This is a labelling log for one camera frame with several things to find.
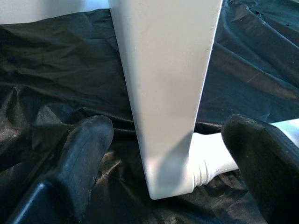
black plastic sheet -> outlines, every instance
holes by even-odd
[[[219,132],[232,114],[299,117],[298,17],[293,0],[224,1],[195,131]],[[37,163],[98,114],[112,120],[114,140],[82,223],[265,222],[239,171],[150,200],[109,10],[0,26],[0,104],[0,222]]]

plastic sheet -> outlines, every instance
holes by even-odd
[[[219,132],[232,114],[299,117],[298,12],[292,0],[224,1],[195,131]],[[0,222],[36,164],[98,114],[111,119],[114,139],[82,223],[265,222],[239,171],[150,200],[109,10],[0,26],[0,104]]]

white surface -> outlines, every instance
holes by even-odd
[[[108,0],[0,0],[0,24],[35,22],[108,8]]]
[[[299,119],[272,125],[278,127],[299,147]],[[194,133],[190,145],[190,163],[194,169],[194,186],[208,184],[218,174],[238,169],[223,143],[221,133],[211,135]]]
[[[221,0],[110,0],[149,195],[193,191],[189,147]]]

wrinkled plastic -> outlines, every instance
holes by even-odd
[[[195,131],[219,132],[232,114],[299,117],[298,12],[292,0],[223,3]],[[14,210],[4,196],[20,199],[70,126],[101,114],[114,139],[82,223],[265,222],[239,171],[150,200],[109,10],[0,26],[0,104],[1,220]]]

